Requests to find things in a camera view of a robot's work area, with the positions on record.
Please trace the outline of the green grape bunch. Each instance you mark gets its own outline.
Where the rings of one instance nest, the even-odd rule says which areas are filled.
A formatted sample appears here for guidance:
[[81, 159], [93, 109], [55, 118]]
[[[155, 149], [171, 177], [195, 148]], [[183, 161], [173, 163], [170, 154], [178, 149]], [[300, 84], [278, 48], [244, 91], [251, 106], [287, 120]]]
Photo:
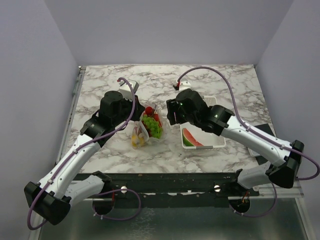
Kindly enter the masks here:
[[145, 129], [148, 132], [148, 135], [151, 138], [160, 139], [162, 136], [162, 127], [160, 126], [160, 123], [155, 120], [144, 120], [142, 118], [142, 123], [145, 127]]

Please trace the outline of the red strawberry pile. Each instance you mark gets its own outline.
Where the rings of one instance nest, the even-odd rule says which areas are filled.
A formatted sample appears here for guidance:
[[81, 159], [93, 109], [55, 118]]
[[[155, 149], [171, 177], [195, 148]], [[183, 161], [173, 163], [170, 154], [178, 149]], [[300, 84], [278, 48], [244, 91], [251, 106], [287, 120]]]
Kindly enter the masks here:
[[157, 111], [152, 108], [151, 106], [147, 106], [145, 108], [145, 111], [143, 113], [143, 120], [148, 120], [148, 121], [156, 121], [156, 122], [160, 122], [160, 117], [157, 113]]

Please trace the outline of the clear zip top bag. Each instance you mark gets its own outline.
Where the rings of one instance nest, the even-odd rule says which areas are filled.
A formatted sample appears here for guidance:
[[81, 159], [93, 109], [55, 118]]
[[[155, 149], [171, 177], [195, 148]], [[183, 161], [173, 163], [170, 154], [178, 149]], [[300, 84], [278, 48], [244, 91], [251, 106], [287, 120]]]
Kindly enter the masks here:
[[131, 145], [137, 149], [145, 145], [157, 145], [166, 139], [166, 123], [158, 105], [150, 103], [145, 106], [139, 121], [134, 123]]

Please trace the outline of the yellow bell pepper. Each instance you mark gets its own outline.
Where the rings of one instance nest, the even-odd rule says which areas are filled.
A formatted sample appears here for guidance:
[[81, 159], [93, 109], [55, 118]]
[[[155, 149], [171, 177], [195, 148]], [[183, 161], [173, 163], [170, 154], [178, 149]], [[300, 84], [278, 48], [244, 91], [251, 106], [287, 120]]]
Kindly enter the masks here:
[[145, 138], [142, 135], [132, 135], [131, 145], [134, 148], [140, 148], [145, 144]]

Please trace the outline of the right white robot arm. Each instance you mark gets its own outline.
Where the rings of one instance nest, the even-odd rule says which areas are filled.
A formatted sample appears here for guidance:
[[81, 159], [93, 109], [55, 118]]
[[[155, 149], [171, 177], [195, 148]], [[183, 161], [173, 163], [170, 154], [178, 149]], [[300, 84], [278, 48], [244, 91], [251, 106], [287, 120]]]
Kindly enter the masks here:
[[166, 101], [167, 119], [171, 125], [190, 123], [206, 133], [236, 141], [267, 160], [251, 169], [240, 169], [229, 189], [240, 196], [247, 189], [273, 183], [290, 189], [301, 164], [304, 144], [298, 140], [278, 139], [252, 125], [242, 123], [233, 111], [221, 105], [208, 106], [197, 91], [186, 89]]

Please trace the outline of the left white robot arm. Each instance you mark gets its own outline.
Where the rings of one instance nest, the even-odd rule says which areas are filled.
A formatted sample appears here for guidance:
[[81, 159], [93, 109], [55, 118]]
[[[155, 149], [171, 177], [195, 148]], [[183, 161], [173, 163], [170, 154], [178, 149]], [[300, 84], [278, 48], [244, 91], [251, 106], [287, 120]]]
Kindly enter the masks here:
[[127, 189], [117, 187], [110, 177], [100, 171], [92, 173], [85, 180], [72, 185], [84, 164], [98, 152], [118, 131], [123, 130], [129, 121], [139, 120], [144, 111], [138, 96], [125, 99], [119, 91], [108, 91], [100, 101], [99, 110], [88, 119], [72, 147], [58, 164], [37, 183], [29, 182], [24, 194], [29, 206], [27, 226], [31, 224], [33, 212], [43, 217], [45, 222], [59, 224], [71, 207], [91, 196], [101, 198]]

